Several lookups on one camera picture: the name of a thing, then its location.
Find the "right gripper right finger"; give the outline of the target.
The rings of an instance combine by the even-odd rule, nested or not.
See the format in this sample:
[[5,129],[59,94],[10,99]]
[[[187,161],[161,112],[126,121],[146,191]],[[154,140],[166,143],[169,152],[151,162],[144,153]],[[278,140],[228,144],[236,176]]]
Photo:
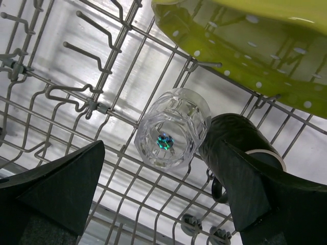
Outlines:
[[243,244],[326,244],[326,185],[221,143],[221,181]]

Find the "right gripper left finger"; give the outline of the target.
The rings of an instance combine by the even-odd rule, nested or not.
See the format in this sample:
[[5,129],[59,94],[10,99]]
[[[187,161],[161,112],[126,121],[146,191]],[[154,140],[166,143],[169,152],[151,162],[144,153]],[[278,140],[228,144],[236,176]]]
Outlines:
[[1,179],[1,244],[76,244],[97,188],[101,140]]

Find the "dark brown mug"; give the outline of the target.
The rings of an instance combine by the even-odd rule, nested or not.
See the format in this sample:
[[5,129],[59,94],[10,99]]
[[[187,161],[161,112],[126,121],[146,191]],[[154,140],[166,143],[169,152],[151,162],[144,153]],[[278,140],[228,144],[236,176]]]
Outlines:
[[206,138],[199,148],[199,154],[206,163],[209,160],[209,148],[217,140],[226,140],[252,158],[286,171],[286,165],[278,151],[260,130],[242,115],[225,113],[212,118]]

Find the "clear drinking glass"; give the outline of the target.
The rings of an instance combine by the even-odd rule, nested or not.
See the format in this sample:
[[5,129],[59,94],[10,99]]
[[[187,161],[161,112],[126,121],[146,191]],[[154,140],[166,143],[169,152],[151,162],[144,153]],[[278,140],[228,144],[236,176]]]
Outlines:
[[211,120],[209,105],[200,94],[174,88],[151,105],[139,123],[134,145],[146,165],[182,168],[203,143]]

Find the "green dotted plate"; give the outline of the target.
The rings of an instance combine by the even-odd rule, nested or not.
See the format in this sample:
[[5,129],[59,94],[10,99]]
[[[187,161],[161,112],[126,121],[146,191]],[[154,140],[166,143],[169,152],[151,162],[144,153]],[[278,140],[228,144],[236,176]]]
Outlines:
[[326,118],[326,1],[152,1],[158,28],[200,62]]

